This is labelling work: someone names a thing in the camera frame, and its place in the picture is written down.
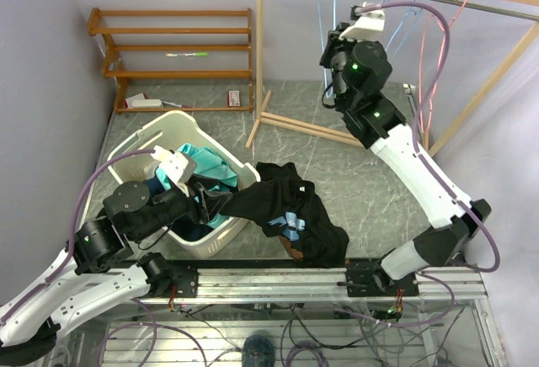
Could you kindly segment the teal t shirt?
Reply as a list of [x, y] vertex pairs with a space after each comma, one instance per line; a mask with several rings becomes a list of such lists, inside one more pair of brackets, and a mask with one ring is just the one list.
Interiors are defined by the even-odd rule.
[[184, 143], [177, 151], [183, 152], [195, 160], [197, 164], [195, 174], [218, 181], [207, 188], [208, 190], [237, 191], [237, 174], [209, 147], [197, 147]]

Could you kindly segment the black t shirt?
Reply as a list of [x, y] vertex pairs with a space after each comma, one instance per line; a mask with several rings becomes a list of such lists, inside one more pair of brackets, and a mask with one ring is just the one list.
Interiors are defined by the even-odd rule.
[[260, 180], [234, 193], [221, 214], [254, 222], [297, 261], [313, 267], [342, 265], [349, 235], [330, 220], [315, 184], [301, 178], [292, 162], [258, 162], [255, 169]]

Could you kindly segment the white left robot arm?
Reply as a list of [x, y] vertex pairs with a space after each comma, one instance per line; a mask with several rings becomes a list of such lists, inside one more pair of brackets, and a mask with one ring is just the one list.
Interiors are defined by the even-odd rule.
[[86, 221], [74, 242], [54, 262], [67, 266], [53, 279], [44, 277], [1, 309], [1, 363], [24, 366], [48, 354], [57, 340], [86, 321], [124, 301], [145, 295], [162, 297], [187, 287], [196, 293], [188, 268], [176, 268], [160, 253], [148, 253], [117, 274], [108, 272], [132, 256], [132, 243], [189, 217], [197, 224], [214, 218], [232, 198], [196, 183], [152, 194], [143, 182], [121, 184], [103, 202], [99, 216]]

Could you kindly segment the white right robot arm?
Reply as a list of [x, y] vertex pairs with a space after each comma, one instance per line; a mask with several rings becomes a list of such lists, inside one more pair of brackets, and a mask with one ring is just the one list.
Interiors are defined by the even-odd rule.
[[430, 223], [373, 265], [366, 284], [387, 296], [410, 274], [447, 265], [476, 235], [491, 208], [459, 189], [419, 145], [415, 129], [382, 93], [392, 72], [387, 53], [364, 32], [348, 23], [328, 32], [320, 65], [331, 73], [330, 106], [342, 114], [350, 134], [399, 177]]

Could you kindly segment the navy blue garment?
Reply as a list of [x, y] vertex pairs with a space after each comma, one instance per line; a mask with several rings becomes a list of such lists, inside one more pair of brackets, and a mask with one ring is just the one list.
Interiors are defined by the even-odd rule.
[[[143, 183], [148, 187], [151, 197], [165, 191], [157, 176], [146, 179]], [[212, 232], [213, 228], [208, 225], [195, 224], [187, 215], [184, 215], [170, 226], [170, 231], [187, 242], [197, 242]]]

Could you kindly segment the cream plastic laundry basket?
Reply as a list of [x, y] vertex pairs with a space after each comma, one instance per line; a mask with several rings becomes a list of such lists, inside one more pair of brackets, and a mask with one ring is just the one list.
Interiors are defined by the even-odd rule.
[[[194, 117], [183, 111], [169, 111], [147, 123], [119, 144], [109, 158], [125, 152], [152, 149], [160, 146], [164, 149], [179, 148], [184, 143], [197, 147], [207, 146], [214, 151], [237, 175], [237, 188], [246, 189], [260, 180], [259, 173], [249, 163], [241, 163], [222, 144], [201, 129]], [[158, 162], [151, 155], [136, 155], [120, 160], [109, 166], [109, 171], [118, 184], [127, 181], [142, 181], [152, 176]], [[198, 259], [208, 259], [219, 253], [248, 224], [242, 218], [230, 217], [219, 227], [209, 232], [196, 242], [188, 242], [174, 231], [168, 235], [184, 250]]]

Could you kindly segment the red white small box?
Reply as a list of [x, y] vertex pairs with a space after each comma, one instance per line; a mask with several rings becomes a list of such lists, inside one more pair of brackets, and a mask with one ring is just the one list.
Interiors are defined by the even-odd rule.
[[241, 106], [241, 97], [238, 90], [231, 90], [227, 93], [227, 105], [231, 108]]

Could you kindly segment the pink white pen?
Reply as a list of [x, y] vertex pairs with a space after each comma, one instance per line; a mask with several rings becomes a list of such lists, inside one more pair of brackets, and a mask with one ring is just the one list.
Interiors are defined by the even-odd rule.
[[185, 104], [176, 104], [174, 102], [169, 102], [165, 100], [162, 100], [162, 103], [163, 103], [163, 106], [166, 105], [166, 106], [174, 107], [177, 109], [192, 109], [193, 108], [193, 106], [189, 106]]

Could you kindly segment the green white pen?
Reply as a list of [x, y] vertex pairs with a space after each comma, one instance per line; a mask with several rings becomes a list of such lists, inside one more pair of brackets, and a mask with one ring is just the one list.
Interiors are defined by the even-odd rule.
[[166, 53], [166, 57], [171, 58], [178, 58], [178, 57], [207, 57], [209, 55], [208, 52], [205, 51], [197, 51], [197, 52], [185, 52], [185, 53]]

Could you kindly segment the brown wooden shoe rack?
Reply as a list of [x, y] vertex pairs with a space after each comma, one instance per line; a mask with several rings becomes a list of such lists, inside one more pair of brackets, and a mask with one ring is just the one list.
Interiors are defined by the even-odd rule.
[[[227, 27], [118, 27], [105, 23], [108, 17], [119, 18], [171, 18], [171, 19], [241, 19], [244, 26]], [[254, 81], [253, 81], [253, 11], [243, 10], [103, 10], [93, 8], [87, 20], [87, 32], [91, 37], [100, 36], [104, 41], [104, 59], [101, 74], [105, 78], [113, 78], [117, 89], [114, 111], [117, 114], [141, 112], [167, 112], [161, 109], [126, 109], [124, 101], [131, 80], [214, 80], [214, 79], [244, 79], [248, 82], [248, 102], [240, 107], [195, 108], [195, 112], [252, 112], [254, 110]], [[243, 36], [242, 43], [226, 44], [119, 44], [114, 40], [116, 35], [131, 36]], [[247, 67], [244, 69], [189, 69], [189, 70], [130, 70], [125, 67], [122, 54], [125, 52], [151, 53], [185, 53], [205, 51], [238, 52], [247, 55]]]

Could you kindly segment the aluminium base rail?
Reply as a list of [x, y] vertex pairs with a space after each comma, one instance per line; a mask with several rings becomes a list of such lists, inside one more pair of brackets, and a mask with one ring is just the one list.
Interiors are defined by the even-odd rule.
[[167, 261], [151, 254], [104, 273], [66, 270], [46, 287], [61, 303], [78, 293], [89, 301], [174, 296], [188, 303], [352, 301], [355, 298], [476, 299], [486, 295], [480, 276], [464, 268], [426, 269], [391, 281], [369, 259], [342, 268], [299, 268], [289, 261]]

